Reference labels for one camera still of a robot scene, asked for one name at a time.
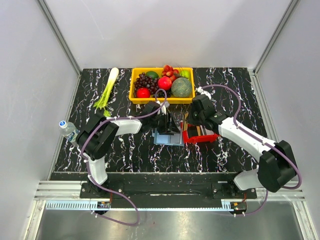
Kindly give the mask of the blue leather card holder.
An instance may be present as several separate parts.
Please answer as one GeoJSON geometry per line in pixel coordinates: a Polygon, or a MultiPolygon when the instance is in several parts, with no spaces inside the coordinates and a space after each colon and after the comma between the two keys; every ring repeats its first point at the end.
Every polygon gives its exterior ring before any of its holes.
{"type": "Polygon", "coordinates": [[[167,146],[183,146],[183,136],[182,133],[169,134],[159,134],[157,129],[152,131],[153,143],[155,145],[167,145],[167,146]]]}

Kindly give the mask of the red plastic card tray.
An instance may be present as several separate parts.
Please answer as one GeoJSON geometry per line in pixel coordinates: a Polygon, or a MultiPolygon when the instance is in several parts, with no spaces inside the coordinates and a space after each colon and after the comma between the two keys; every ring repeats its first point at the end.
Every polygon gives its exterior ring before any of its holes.
{"type": "Polygon", "coordinates": [[[205,130],[202,126],[181,122],[180,127],[185,144],[213,143],[219,137],[218,134],[205,130]]]}

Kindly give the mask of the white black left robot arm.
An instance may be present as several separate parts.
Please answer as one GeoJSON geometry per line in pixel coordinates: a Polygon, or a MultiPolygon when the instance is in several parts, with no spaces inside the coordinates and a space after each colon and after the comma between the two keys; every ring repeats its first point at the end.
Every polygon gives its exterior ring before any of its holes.
{"type": "Polygon", "coordinates": [[[80,154],[86,159],[88,179],[93,183],[91,192],[98,198],[107,195],[109,186],[105,183],[105,155],[117,136],[138,134],[150,129],[161,129],[169,125],[167,107],[170,104],[150,101],[138,116],[107,117],[103,110],[97,110],[76,137],[80,154]]]}

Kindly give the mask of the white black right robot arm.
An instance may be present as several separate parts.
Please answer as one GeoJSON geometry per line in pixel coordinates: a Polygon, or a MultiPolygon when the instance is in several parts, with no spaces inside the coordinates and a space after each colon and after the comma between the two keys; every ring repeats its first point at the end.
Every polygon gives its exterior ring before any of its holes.
{"type": "Polygon", "coordinates": [[[227,186],[228,194],[239,198],[246,190],[265,188],[275,193],[298,174],[290,144],[275,142],[247,128],[224,111],[216,111],[208,96],[192,99],[188,123],[234,142],[258,161],[258,168],[237,174],[227,186]]]}

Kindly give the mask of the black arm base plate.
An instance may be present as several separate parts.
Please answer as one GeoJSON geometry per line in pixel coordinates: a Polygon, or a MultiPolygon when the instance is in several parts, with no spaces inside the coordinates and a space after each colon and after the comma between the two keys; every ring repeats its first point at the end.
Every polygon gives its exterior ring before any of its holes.
{"type": "Polygon", "coordinates": [[[202,196],[210,199],[248,199],[255,200],[257,193],[254,188],[245,191],[236,190],[232,185],[223,182],[111,182],[106,188],[133,196],[202,196]]]}

